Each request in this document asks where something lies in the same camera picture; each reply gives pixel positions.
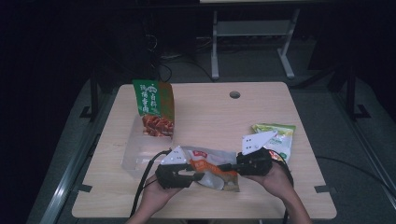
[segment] snack bag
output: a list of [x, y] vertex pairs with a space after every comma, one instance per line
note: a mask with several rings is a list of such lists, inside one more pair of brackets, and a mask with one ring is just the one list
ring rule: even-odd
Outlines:
[[223, 172], [218, 165], [236, 164], [236, 153], [202, 147], [183, 147], [196, 172], [205, 173], [198, 183], [212, 189], [239, 191], [236, 171]]
[[[264, 147], [277, 152], [283, 158], [283, 160], [285, 160], [285, 162], [289, 161], [291, 143], [293, 140], [294, 131], [296, 129], [294, 125], [258, 123], [253, 125], [252, 128], [256, 133], [277, 130], [277, 135], [272, 137], [264, 145]], [[282, 161], [282, 159], [279, 158], [276, 153], [270, 151], [270, 154], [272, 159]]]
[[142, 117], [145, 134], [173, 136], [175, 103], [172, 86], [153, 80], [134, 80], [137, 108]]

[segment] person's right hand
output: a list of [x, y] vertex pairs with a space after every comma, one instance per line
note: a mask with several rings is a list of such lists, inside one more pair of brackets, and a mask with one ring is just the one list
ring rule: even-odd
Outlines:
[[282, 200], [288, 197], [289, 192], [294, 191], [285, 171], [276, 162], [273, 162], [273, 167], [267, 175], [244, 175], [244, 177], [261, 184], [269, 193]]

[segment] red logo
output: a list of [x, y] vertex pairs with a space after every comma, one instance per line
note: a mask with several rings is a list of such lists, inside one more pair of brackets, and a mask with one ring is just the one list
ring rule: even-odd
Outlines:
[[192, 154], [194, 154], [194, 156], [202, 156], [202, 157], [207, 157], [207, 153], [203, 152], [203, 151], [193, 151]]

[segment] light wood table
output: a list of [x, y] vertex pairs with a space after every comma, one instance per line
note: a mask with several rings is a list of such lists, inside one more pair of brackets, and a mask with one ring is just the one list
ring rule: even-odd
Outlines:
[[[295, 125], [290, 169], [295, 189], [312, 218], [336, 215], [329, 192], [317, 193], [325, 182], [288, 87], [269, 83], [173, 84], [176, 105], [174, 145], [241, 151], [243, 135], [259, 122]], [[231, 91], [240, 98], [230, 97]], [[72, 213], [75, 217], [128, 217], [140, 179], [133, 179], [120, 164], [134, 117], [133, 85], [120, 88], [94, 152]], [[282, 218], [282, 202], [257, 183], [239, 176], [240, 192], [209, 189], [192, 183], [163, 210], [160, 218]]]

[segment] person's left hand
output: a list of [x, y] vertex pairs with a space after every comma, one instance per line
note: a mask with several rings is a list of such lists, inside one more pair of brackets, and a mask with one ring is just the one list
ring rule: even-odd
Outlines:
[[163, 189], [153, 175], [146, 180], [143, 196], [136, 213], [127, 223], [145, 223], [156, 212], [163, 209], [169, 200], [182, 189]]

